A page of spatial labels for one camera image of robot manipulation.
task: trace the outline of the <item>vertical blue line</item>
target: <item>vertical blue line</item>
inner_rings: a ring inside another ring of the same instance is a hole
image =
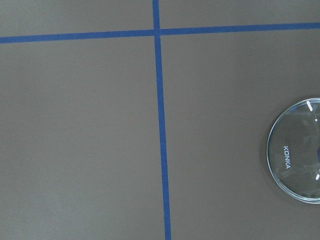
[[[165,235],[165,240],[171,240],[170,197],[169,197],[169,178],[168,178],[168,162],[167,162],[164,84],[163,84],[161,38],[160,38],[159,0],[152,0],[152,6],[153,6],[156,89],[157,89],[157,99],[158,99],[158,121],[159,121],[159,136],[160,136],[161,172],[162,172],[164,235]]]

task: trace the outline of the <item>transparent lid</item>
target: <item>transparent lid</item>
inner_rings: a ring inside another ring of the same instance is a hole
[[[320,204],[320,98],[298,102],[275,121],[267,160],[274,180],[287,194]]]

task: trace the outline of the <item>tile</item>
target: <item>tile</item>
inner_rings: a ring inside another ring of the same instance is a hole
[[[164,239],[153,38],[0,51],[0,239]]]
[[[285,109],[319,97],[319,34],[162,37],[173,240],[318,235],[319,206],[277,186],[266,146]]]
[[[320,21],[314,0],[161,0],[161,28],[193,28]]]
[[[0,36],[153,29],[152,1],[2,0]]]

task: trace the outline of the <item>brand logo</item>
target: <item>brand logo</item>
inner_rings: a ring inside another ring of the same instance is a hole
[[[290,152],[289,152],[288,146],[283,147],[283,153],[284,153],[286,169],[289,169],[291,167],[291,162],[290,162]]]

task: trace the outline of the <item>blue grid line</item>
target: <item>blue grid line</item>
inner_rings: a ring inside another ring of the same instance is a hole
[[[160,38],[161,31],[160,31],[159,0],[152,0],[152,8],[153,8],[153,28],[154,28],[156,91],[157,91],[157,100],[158,100],[158,122],[159,122],[159,137],[160,137],[161,173],[162,173],[164,236],[165,236],[165,240],[171,240],[170,196],[169,196],[169,177],[168,177],[168,161],[167,161],[164,84],[163,84],[162,53],[161,53],[161,38]]]
[[[26,36],[4,36],[0,37],[0,44],[82,40],[82,39],[109,39],[109,38],[129,38],[165,35],[185,35],[185,34],[215,34],[215,33],[237,33],[255,31],[279,31],[279,30],[308,30],[320,29],[320,22],[307,23],[283,23],[283,24],[262,24],[262,25],[239,25],[239,26],[209,26],[209,27],[187,27],[160,29],[160,23],[154,29],[128,30],[128,31],[101,31],[82,33],[62,33]]]

